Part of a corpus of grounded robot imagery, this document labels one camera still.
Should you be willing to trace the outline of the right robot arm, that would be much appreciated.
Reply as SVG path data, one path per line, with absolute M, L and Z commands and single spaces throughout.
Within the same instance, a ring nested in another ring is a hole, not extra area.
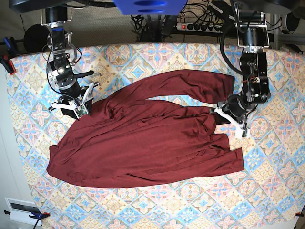
M 78 79 L 94 74 L 90 70 L 75 74 L 73 67 L 82 57 L 82 52 L 71 42 L 73 33 L 64 30 L 68 19 L 68 5 L 62 4 L 45 9 L 45 25 L 50 26 L 51 32 L 47 37 L 47 47 L 50 49 L 47 59 L 46 78 L 49 87 L 60 95 L 56 102 L 51 103 L 49 110 L 60 109 L 64 115 L 75 120 L 91 113 L 93 89 L 98 82 L 91 82 L 81 87 Z

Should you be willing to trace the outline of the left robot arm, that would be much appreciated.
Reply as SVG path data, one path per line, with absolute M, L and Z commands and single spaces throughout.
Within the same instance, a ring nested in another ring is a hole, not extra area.
M 270 45 L 267 33 L 266 14 L 253 10 L 243 10 L 237 2 L 231 3 L 232 16 L 227 16 L 222 27 L 220 51 L 227 65 L 241 75 L 242 89 L 238 94 L 229 95 L 217 107 L 238 124 L 246 124 L 248 114 L 259 104 L 270 98 L 267 77 L 265 48 Z M 239 67 L 230 62 L 224 51 L 224 40 L 228 31 L 236 28 L 238 46 L 242 48 Z

